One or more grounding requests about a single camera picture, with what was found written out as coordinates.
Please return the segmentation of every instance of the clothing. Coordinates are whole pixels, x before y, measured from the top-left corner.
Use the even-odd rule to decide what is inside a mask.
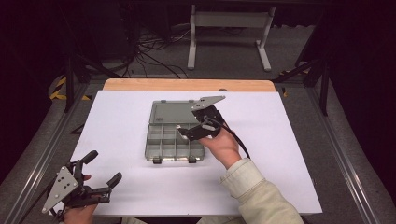
[[[248,224],[303,224],[293,205],[262,176],[250,159],[233,164],[221,177],[221,184],[239,201],[239,212]]]

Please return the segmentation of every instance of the person's left hand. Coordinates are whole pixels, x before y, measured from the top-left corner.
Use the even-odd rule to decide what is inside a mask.
[[[91,175],[85,175],[84,180],[89,180]],[[64,224],[91,224],[93,221],[93,211],[97,204],[80,208],[67,208],[64,210]]]

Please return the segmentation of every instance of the gray floor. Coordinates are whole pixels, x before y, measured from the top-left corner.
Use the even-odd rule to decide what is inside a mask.
[[[294,62],[313,27],[273,28],[266,44],[272,72],[264,73],[254,41],[260,37],[260,30],[245,30],[240,35],[229,35],[219,30],[206,30],[200,33],[197,45],[196,65],[193,71],[185,69],[189,78],[225,78],[225,79],[270,79],[277,77],[282,70],[293,68]],[[148,54],[162,63],[187,67],[189,40],[182,39],[163,50],[152,50]],[[131,77],[145,77],[143,67],[133,63],[130,67]],[[174,77],[161,66],[145,65],[148,77]],[[318,223],[364,223],[358,206],[347,185],[345,176],[334,156],[331,139],[323,127],[322,117],[310,100],[308,91],[299,83],[300,77],[294,78],[292,84],[277,85],[286,87],[288,96],[282,100],[288,113],[291,126],[303,153],[308,171],[315,180],[322,214],[306,216],[312,224]],[[84,92],[94,95],[103,88],[104,78],[96,76]],[[56,145],[53,157],[49,158],[48,167],[36,188],[32,203],[50,179],[71,157],[78,142],[79,135],[70,134],[72,130],[83,124],[88,117],[92,101],[79,101],[71,118]],[[65,101],[54,100],[52,107],[37,131],[34,139],[15,165],[7,179],[0,186],[0,223],[3,223],[23,190],[27,178],[34,169],[43,151],[51,141],[59,120],[64,117]],[[328,112],[339,146],[349,157],[357,173],[368,201],[380,223],[396,223],[396,209],[384,186],[378,179],[373,168],[365,158],[361,147],[351,131],[343,109],[334,90],[330,89]],[[41,199],[24,223],[54,223],[40,210],[44,204]],[[95,223],[116,223],[117,218],[97,217]]]

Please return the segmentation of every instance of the table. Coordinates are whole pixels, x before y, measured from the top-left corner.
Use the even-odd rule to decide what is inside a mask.
[[[218,89],[229,91],[218,92]],[[153,100],[199,99],[219,94],[226,99],[218,102],[216,108],[244,141],[263,174],[278,185],[300,213],[320,213],[318,196],[301,151],[279,94],[270,81],[110,79],[94,100],[72,157],[73,161],[91,150],[98,151],[98,157],[84,167],[85,174],[92,174],[87,183],[92,188],[102,187],[116,172],[123,174],[113,189],[111,202],[98,206],[95,214],[112,217],[238,215],[237,200],[219,183],[224,167],[207,149],[204,160],[194,164],[169,161],[158,165],[144,157]],[[258,147],[263,142],[267,149]]]

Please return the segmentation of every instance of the person's right hand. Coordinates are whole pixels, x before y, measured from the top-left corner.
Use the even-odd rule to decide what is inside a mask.
[[[221,128],[219,134],[214,138],[201,138],[199,142],[208,147],[212,154],[228,170],[234,163],[241,160],[239,145],[232,134]]]

